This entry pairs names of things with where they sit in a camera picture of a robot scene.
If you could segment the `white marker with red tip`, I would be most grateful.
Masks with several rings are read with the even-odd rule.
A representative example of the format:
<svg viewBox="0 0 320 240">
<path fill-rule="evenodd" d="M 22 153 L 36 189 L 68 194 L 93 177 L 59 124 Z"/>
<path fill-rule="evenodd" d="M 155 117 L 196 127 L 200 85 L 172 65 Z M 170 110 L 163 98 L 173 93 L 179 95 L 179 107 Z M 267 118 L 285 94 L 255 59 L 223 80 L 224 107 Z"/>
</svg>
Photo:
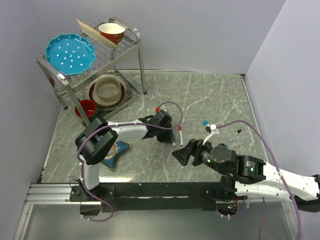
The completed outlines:
<svg viewBox="0 0 320 240">
<path fill-rule="evenodd" d="M 183 148 L 184 147 L 184 143 L 183 143 L 183 131 L 182 131 L 182 126 L 179 125 L 178 126 L 179 129 L 179 142 L 180 142 L 180 147 Z"/>
</svg>

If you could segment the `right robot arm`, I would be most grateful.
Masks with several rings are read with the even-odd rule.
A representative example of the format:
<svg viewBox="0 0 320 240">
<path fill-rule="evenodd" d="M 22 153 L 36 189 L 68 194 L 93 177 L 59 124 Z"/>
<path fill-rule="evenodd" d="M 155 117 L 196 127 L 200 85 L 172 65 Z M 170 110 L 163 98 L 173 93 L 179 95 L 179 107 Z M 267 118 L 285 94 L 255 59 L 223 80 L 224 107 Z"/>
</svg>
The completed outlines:
<svg viewBox="0 0 320 240">
<path fill-rule="evenodd" d="M 188 144 L 172 152 L 182 166 L 190 157 L 194 167 L 206 165 L 221 175 L 219 184 L 208 194 L 212 198 L 237 197 L 267 198 L 280 202 L 295 200 L 304 212 L 320 210 L 320 176 L 302 176 L 286 170 L 277 170 L 270 163 L 250 156 L 237 154 L 223 143 L 212 146 L 202 139 L 191 139 Z"/>
</svg>

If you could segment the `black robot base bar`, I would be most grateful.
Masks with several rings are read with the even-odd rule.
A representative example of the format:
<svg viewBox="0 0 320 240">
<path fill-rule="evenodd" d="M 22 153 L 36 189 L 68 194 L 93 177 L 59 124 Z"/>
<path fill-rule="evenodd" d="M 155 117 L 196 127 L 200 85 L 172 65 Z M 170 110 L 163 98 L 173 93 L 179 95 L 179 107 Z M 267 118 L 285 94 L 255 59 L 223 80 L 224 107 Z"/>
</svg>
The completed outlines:
<svg viewBox="0 0 320 240">
<path fill-rule="evenodd" d="M 71 188 L 69 200 L 80 203 L 84 215 L 134 210 L 201 209 L 215 211 L 216 203 L 229 204 L 236 196 L 231 182 L 114 182 L 101 183 L 92 193 L 105 202 L 97 202 L 79 185 Z"/>
</svg>

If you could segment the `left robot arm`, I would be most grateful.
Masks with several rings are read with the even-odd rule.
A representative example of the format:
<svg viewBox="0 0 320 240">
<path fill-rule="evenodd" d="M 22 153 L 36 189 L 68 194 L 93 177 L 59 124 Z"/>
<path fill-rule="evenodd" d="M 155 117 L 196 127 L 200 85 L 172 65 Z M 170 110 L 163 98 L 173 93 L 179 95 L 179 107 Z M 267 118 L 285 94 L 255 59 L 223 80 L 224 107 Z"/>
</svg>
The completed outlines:
<svg viewBox="0 0 320 240">
<path fill-rule="evenodd" d="M 130 122 L 108 122 L 96 118 L 75 140 L 80 161 L 81 195 L 88 201 L 103 198 L 99 181 L 100 163 L 117 142 L 157 138 L 160 143 L 172 143 L 171 115 L 163 109 Z"/>
</svg>

